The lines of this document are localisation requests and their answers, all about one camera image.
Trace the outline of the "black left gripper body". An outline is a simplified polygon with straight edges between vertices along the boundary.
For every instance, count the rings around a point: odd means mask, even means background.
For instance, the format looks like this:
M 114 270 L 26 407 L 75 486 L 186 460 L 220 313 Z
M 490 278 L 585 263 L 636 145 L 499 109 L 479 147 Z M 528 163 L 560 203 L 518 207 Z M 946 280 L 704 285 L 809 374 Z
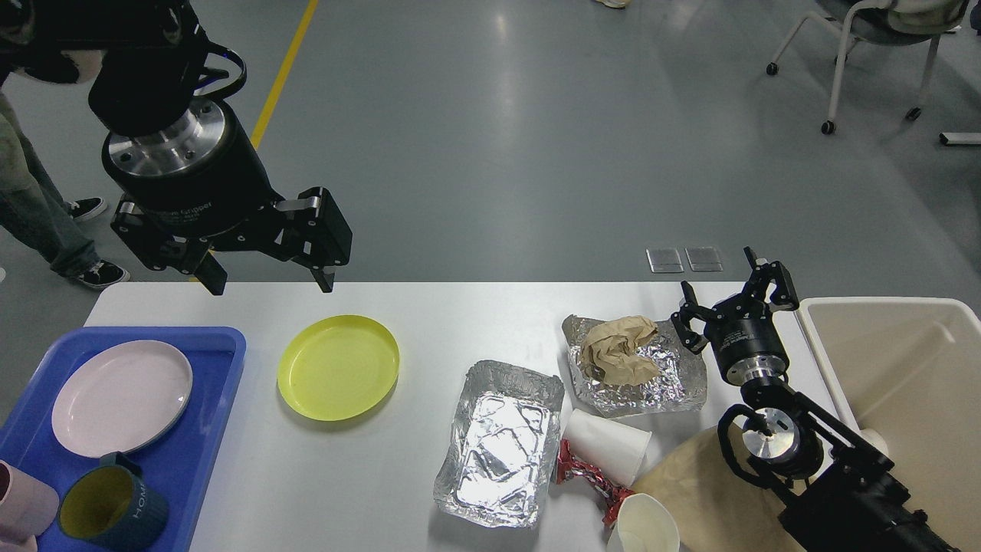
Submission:
M 255 247 L 281 233 L 279 193 L 224 101 L 194 98 L 153 135 L 109 133 L 102 161 L 125 193 L 111 223 L 123 240 L 207 238 L 218 247 Z

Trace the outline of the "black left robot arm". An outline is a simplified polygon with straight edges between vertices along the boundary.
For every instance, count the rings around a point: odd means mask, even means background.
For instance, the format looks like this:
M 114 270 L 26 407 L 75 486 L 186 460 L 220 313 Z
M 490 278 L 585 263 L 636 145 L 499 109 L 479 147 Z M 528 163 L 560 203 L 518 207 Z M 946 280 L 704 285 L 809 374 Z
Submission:
M 220 296 L 228 274 L 215 252 L 258 251 L 333 289 L 353 231 L 328 189 L 274 191 L 227 102 L 245 63 L 210 41 L 189 1 L 4 1 L 2 66 L 94 81 L 102 164 L 123 190 L 111 226 L 146 268 L 172 267 Z

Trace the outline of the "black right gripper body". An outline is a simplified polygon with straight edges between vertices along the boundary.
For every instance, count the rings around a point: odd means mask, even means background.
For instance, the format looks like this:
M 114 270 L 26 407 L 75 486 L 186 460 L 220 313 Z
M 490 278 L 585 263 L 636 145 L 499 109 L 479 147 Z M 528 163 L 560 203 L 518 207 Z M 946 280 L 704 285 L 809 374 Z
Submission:
M 737 314 L 711 319 L 704 335 L 727 383 L 742 386 L 764 376 L 783 378 L 789 357 L 771 314 Z

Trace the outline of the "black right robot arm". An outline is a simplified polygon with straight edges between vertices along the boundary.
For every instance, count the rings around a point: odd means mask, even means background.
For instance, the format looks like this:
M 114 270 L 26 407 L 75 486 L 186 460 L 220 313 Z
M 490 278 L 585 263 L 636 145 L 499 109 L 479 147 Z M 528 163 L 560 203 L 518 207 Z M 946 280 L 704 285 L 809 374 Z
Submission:
M 798 310 L 798 294 L 780 261 L 743 251 L 751 273 L 738 294 L 705 307 L 683 282 L 671 315 L 684 348 L 711 347 L 722 380 L 742 396 L 716 427 L 726 465 L 778 497 L 782 528 L 807 551 L 952 550 L 925 511 L 907 510 L 910 492 L 891 474 L 894 463 L 789 385 L 773 317 Z

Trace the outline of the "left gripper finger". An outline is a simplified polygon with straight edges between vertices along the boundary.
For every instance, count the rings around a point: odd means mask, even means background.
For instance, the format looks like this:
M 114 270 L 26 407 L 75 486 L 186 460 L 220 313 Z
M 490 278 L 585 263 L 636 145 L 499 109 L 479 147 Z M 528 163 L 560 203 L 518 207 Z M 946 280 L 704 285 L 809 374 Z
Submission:
M 111 228 L 146 268 L 172 267 L 196 278 L 214 296 L 224 293 L 228 273 L 211 254 L 209 238 L 189 240 L 161 229 L 134 202 L 119 203 Z
M 332 292 L 334 273 L 350 261 L 353 231 L 329 189 L 313 186 L 297 199 L 270 203 L 261 224 L 264 254 L 304 266 L 323 293 Z

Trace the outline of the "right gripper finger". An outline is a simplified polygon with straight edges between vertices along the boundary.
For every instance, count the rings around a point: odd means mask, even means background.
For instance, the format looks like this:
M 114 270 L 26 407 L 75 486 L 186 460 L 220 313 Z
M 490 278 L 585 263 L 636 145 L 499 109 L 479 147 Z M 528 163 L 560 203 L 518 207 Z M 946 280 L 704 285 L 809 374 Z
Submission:
M 681 288 L 683 301 L 679 310 L 671 315 L 671 322 L 684 348 L 693 354 L 701 354 L 702 350 L 709 344 L 709 340 L 691 328 L 691 321 L 697 319 L 708 326 L 721 321 L 721 312 L 700 305 L 697 302 L 696 292 L 689 282 L 682 281 Z
M 751 273 L 742 289 L 745 315 L 771 315 L 778 311 L 796 311 L 799 298 L 791 274 L 781 261 L 767 261 L 750 248 L 743 249 Z

